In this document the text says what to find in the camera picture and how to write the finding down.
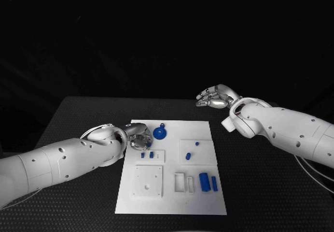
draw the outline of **robotic hand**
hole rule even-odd
[[[331,168],[334,168],[334,125],[319,118],[272,107],[256,98],[243,98],[226,85],[207,88],[197,95],[197,106],[229,108],[221,124],[229,132],[234,129],[252,138],[263,135],[270,144]]]
[[[124,157],[126,142],[135,150],[149,148],[152,137],[145,124],[119,128],[101,125],[79,139],[0,159],[0,209],[16,198],[115,163]]]

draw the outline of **blue block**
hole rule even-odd
[[[200,188],[201,188],[201,192],[210,191],[210,182],[209,182],[207,173],[200,173]]]
[[[211,177],[210,177],[210,179],[211,179],[211,187],[213,187],[213,191],[216,192],[216,191],[217,191],[217,182],[216,182],[216,177],[214,177],[214,176],[211,176]]]
[[[185,155],[185,160],[190,160],[190,156],[191,156],[191,154],[187,153],[187,155]]]

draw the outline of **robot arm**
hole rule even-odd
[[[0,209],[30,192],[66,182],[124,157],[126,142],[147,150],[151,133],[142,123],[111,124],[90,131],[86,139],[69,139],[0,159]]]
[[[229,108],[221,124],[229,132],[237,130],[252,138],[263,135],[270,144],[334,168],[334,125],[293,110],[272,107],[256,98],[240,97],[233,90],[217,85],[197,96],[197,106]]]

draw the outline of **black background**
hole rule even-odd
[[[165,5],[1,4],[4,151],[33,149],[66,96],[194,99],[224,84],[334,123],[334,6]]]

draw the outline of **table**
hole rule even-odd
[[[209,121],[227,216],[116,215],[124,159],[0,211],[0,231],[332,231],[334,201],[263,136],[227,133],[227,109],[193,100],[66,97],[36,148],[132,119]]]

